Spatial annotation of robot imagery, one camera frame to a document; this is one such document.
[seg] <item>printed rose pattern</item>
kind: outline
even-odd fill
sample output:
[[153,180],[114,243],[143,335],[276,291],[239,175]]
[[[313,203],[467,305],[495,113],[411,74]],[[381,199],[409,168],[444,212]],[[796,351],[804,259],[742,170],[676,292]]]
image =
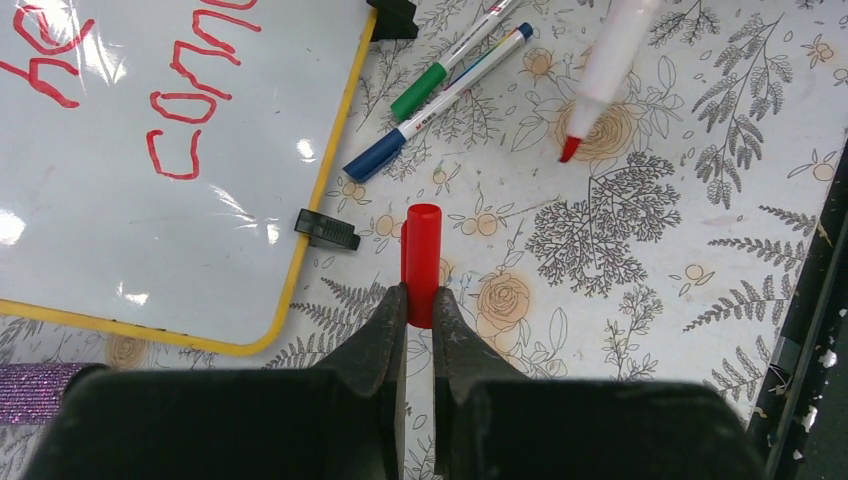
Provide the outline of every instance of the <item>printed rose pattern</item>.
[[477,333],[502,352],[510,352],[518,341],[518,321],[530,308],[527,286],[508,273],[483,285],[477,297]]
[[538,80],[551,71],[554,57],[544,48],[534,48],[524,54],[524,68]]
[[111,334],[106,338],[106,364],[110,367],[136,368],[147,358],[150,342],[138,338]]
[[[567,136],[565,129],[568,120],[574,113],[574,106],[575,102],[569,101],[560,110],[556,123],[556,138],[560,145],[565,145]],[[610,105],[595,123],[595,126],[589,132],[589,136],[583,140],[572,158],[588,162],[620,157],[630,146],[630,138],[633,136],[635,125],[636,119],[627,105]]]

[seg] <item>green pen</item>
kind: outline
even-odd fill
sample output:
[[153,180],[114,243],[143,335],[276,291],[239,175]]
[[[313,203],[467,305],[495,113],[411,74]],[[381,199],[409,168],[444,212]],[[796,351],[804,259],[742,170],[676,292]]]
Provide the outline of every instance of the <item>green pen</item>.
[[509,11],[518,4],[520,0],[501,0],[493,5],[480,17],[470,29],[459,39],[459,41],[442,55],[438,62],[434,63],[424,72],[418,80],[415,81],[409,88],[403,92],[403,95],[398,97],[392,103],[392,113],[395,118],[404,121],[410,115],[418,110],[430,93],[439,86],[442,81],[448,76],[448,72],[468,53],[474,45],[495,29],[498,23],[503,20]]

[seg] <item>purple glitter object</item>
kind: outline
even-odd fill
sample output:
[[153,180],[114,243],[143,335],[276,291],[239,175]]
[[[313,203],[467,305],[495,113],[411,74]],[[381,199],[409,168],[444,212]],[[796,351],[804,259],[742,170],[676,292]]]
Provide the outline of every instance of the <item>purple glitter object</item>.
[[23,363],[0,366],[0,425],[49,423],[71,382],[107,369],[99,363]]

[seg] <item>red handwritten text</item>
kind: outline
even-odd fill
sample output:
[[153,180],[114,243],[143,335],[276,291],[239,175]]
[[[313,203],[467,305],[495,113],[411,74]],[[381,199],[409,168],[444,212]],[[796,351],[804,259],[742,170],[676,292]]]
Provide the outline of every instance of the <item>red handwritten text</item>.
[[[44,46],[24,28],[24,19],[27,15],[35,16],[35,19],[38,23],[39,37],[41,37],[41,41],[47,44],[48,46]],[[49,24],[47,23],[47,17],[44,15],[44,12],[42,11],[41,7],[35,5],[23,5],[18,7],[18,10],[15,12],[15,16],[12,19],[12,26],[14,27],[15,31],[18,32],[18,35],[20,35],[21,38],[26,40],[26,42],[29,43],[30,46],[32,46],[32,48],[34,48],[38,53],[41,53],[42,55],[54,56],[73,50],[77,45],[79,45],[85,38],[85,36],[88,35],[88,33],[91,31],[92,27],[94,27],[94,20],[86,20],[85,23],[83,23],[82,28],[80,28],[79,33],[77,33],[69,42],[64,45],[60,44],[53,37],[50,36],[50,28]],[[52,65],[54,67],[59,67],[75,77],[79,76],[79,70],[74,68],[70,63],[54,58],[30,58],[29,68],[27,70],[23,70],[9,63],[0,61],[0,68],[6,70],[7,72],[13,75],[17,75],[23,78],[36,92],[47,95],[48,97],[55,100],[56,103],[58,103],[62,107],[78,107],[79,102],[69,100],[56,87],[44,80],[41,80],[41,78],[38,76],[38,67],[40,67],[41,65]]]
[[[256,4],[256,0],[249,0],[247,3],[243,4],[224,2],[220,0],[201,1],[208,5],[231,8],[235,10],[248,10]],[[200,80],[198,80],[197,75],[194,72],[190,71],[188,68],[186,68],[186,66],[182,63],[183,51],[188,50],[198,55],[225,58],[227,59],[227,61],[229,61],[235,66],[241,65],[241,61],[235,57],[236,50],[235,48],[233,48],[232,45],[212,36],[201,28],[200,19],[203,16],[224,20],[233,25],[238,25],[254,32],[261,32],[262,28],[259,25],[254,25],[252,23],[248,23],[244,20],[231,17],[220,12],[216,12],[214,10],[198,9],[192,13],[192,30],[194,31],[195,35],[198,36],[198,38],[204,40],[210,46],[218,48],[220,50],[210,50],[207,48],[201,48],[183,40],[176,40],[174,42],[174,53],[171,57],[170,67],[173,68],[181,76],[187,78],[189,83],[191,83],[194,88],[202,92],[210,93],[222,100],[231,100],[233,98],[231,94],[206,83],[202,83]],[[171,113],[170,111],[166,110],[162,106],[160,100],[200,100],[205,102],[208,108],[206,109],[206,113],[201,117],[187,117],[184,115]],[[151,108],[159,112],[162,117],[168,120],[176,120],[178,122],[197,125],[206,123],[212,118],[212,116],[215,114],[215,110],[218,108],[218,102],[214,97],[206,95],[205,93],[162,93],[156,91],[150,94],[150,106]],[[200,129],[195,130],[194,134],[191,137],[191,147],[189,149],[189,156],[191,157],[190,173],[174,173],[163,169],[162,163],[159,160],[159,156],[156,154],[155,138],[159,135],[163,135],[164,132],[158,129],[147,132],[147,151],[150,154],[150,160],[153,162],[153,169],[156,171],[156,173],[158,173],[159,175],[166,176],[168,178],[173,178],[175,180],[193,180],[197,178],[197,176],[200,175],[200,159],[197,155],[197,144],[198,140],[200,139],[201,131],[202,130]]]
[[153,161],[153,169],[159,175],[173,178],[175,180],[194,180],[200,175],[200,159],[197,157],[197,140],[200,138],[200,130],[195,130],[191,136],[191,148],[189,155],[191,156],[191,173],[173,173],[162,170],[162,163],[159,161],[159,155],[156,154],[156,144],[153,139],[164,134],[162,130],[151,130],[147,132],[147,152],[150,154],[150,159]]

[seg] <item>pen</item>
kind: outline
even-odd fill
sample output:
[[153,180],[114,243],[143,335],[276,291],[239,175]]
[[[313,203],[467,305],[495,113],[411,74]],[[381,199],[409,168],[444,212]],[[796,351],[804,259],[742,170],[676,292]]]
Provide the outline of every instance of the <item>pen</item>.
[[395,118],[400,121],[406,120],[415,110],[418,110],[418,107],[427,100],[430,93],[442,83],[442,80],[447,78],[450,69],[462,60],[462,57],[468,53],[471,47],[486,38],[486,35],[494,30],[498,23],[512,10],[512,7],[518,5],[519,1],[500,0],[489,8],[486,14],[480,17],[465,32],[465,35],[442,55],[438,62],[431,65],[415,83],[403,92],[403,95],[392,103],[391,109]]
[[565,128],[566,141],[560,162],[571,159],[612,102],[659,6],[660,0],[620,0],[616,3],[580,79],[577,104]]
[[391,132],[362,152],[342,170],[359,183],[363,183],[400,154],[400,149],[427,124],[450,108],[462,93],[477,83],[489,70],[506,58],[518,47],[524,45],[533,34],[533,27],[522,23],[518,28],[502,38],[497,45],[468,67],[432,102],[416,113],[414,117],[398,125]]

